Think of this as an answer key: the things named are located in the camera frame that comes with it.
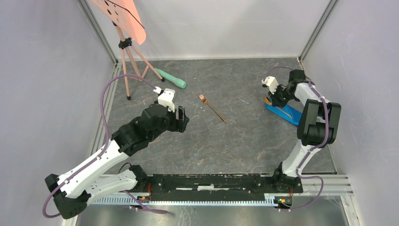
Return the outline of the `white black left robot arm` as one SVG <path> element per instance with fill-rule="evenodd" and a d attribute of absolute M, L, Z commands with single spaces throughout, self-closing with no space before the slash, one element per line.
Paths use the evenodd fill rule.
<path fill-rule="evenodd" d="M 80 165 L 62 175 L 47 176 L 45 183 L 58 215 L 70 219 L 94 201 L 115 192 L 131 189 L 144 191 L 148 186 L 148 177 L 138 165 L 109 178 L 100 179 L 100 176 L 145 149 L 163 132 L 183 133 L 188 122 L 183 106 L 170 112 L 167 107 L 154 103 L 144 109 L 141 116 L 121 126 L 100 150 Z"/>

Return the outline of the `blue cloth napkin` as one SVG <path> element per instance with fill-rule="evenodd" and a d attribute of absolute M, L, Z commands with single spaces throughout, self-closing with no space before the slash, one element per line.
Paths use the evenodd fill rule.
<path fill-rule="evenodd" d="M 277 116 L 288 121 L 292 125 L 298 127 L 301 116 L 302 116 L 302 113 L 300 111 L 292 108 L 289 105 L 286 105 L 283 108 L 281 108 L 281 107 L 276 107 L 276 106 L 272 106 L 272 105 L 265 103 L 264 106 L 266 107 L 266 109 L 273 112 Z"/>

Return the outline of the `gold fork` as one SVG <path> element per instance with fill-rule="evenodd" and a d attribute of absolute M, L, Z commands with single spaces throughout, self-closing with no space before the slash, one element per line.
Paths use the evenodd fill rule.
<path fill-rule="evenodd" d="M 214 109 L 214 107 L 212 107 L 211 105 L 210 105 L 210 103 L 208 102 L 208 100 L 201 94 L 201 95 L 199 95 L 199 98 L 201 99 L 201 101 L 204 103 L 204 104 L 206 104 L 207 106 L 209 106 L 213 111 L 214 111 L 214 113 L 216 113 L 216 115 L 224 122 L 224 123 L 227 123 L 227 120 L 222 116 L 222 115 L 220 115 L 215 109 Z"/>

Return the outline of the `gold spoon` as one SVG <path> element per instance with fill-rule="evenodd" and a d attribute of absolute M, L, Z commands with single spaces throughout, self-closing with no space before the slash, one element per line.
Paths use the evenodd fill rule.
<path fill-rule="evenodd" d="M 272 101 L 267 96 L 263 97 L 263 101 L 266 105 L 272 105 Z"/>

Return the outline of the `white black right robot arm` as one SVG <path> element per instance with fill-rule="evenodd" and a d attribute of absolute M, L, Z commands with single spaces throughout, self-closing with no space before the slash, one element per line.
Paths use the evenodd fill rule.
<path fill-rule="evenodd" d="M 293 119 L 293 110 L 287 108 L 290 100 L 303 105 L 296 127 L 298 141 L 291 154 L 275 169 L 271 180 L 275 191 L 284 192 L 299 187 L 302 171 L 309 160 L 326 145 L 334 143 L 342 107 L 325 98 L 303 70 L 291 70 L 287 85 L 268 76 L 262 86 L 269 89 L 264 98 L 265 105 L 281 117 Z"/>

